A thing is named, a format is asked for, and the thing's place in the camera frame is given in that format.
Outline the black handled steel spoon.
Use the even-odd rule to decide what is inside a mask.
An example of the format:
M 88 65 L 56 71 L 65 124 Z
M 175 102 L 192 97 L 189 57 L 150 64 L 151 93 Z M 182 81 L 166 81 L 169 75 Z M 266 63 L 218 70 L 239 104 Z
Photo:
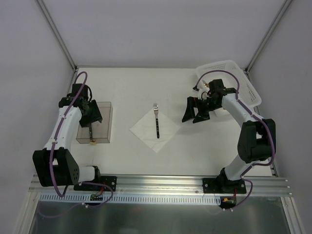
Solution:
M 91 124 L 89 124 L 89 140 L 90 140 L 90 142 L 94 142 L 93 131 L 92 131 L 92 125 Z

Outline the black handled steel fork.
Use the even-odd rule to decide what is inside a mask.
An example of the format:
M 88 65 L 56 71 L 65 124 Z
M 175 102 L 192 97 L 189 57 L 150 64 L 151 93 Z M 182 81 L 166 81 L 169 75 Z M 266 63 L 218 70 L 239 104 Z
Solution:
M 158 111 L 159 107 L 157 103 L 153 104 L 153 109 L 154 109 L 154 114 L 155 114 L 155 120 L 156 120 L 156 137 L 157 139 L 160 138 L 160 133 L 159 133 L 159 122 L 158 122 Z

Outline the white paper napkin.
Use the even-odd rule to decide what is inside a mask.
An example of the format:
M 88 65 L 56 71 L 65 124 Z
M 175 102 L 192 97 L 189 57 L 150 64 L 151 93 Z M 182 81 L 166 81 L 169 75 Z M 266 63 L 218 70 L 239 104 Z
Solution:
M 152 108 L 129 129 L 132 134 L 155 153 L 158 153 L 180 129 L 178 124 L 174 123 L 160 111 L 157 117 L 158 128 L 156 128 L 156 116 Z

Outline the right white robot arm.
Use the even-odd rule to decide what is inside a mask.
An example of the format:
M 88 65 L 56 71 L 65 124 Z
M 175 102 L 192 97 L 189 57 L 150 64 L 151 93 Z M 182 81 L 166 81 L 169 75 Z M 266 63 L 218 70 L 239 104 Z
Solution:
M 221 79 L 209 82 L 206 98 L 188 97 L 182 122 L 191 120 L 198 123 L 210 119 L 210 112 L 221 109 L 228 111 L 241 128 L 237 152 L 238 155 L 216 178 L 204 178 L 204 193 L 245 194 L 243 176 L 253 166 L 269 166 L 265 161 L 274 160 L 276 144 L 276 126 L 272 119 L 264 119 L 254 114 L 238 98 L 236 88 L 226 88 Z

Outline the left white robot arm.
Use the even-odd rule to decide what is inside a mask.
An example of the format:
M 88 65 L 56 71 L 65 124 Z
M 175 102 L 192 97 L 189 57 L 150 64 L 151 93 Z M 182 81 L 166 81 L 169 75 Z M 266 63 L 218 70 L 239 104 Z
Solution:
M 85 182 L 90 190 L 101 187 L 102 179 L 96 166 L 79 166 L 71 154 L 77 126 L 89 128 L 102 122 L 97 102 L 90 87 L 73 84 L 72 91 L 58 103 L 58 119 L 42 150 L 33 153 L 33 162 L 42 187 L 70 186 Z

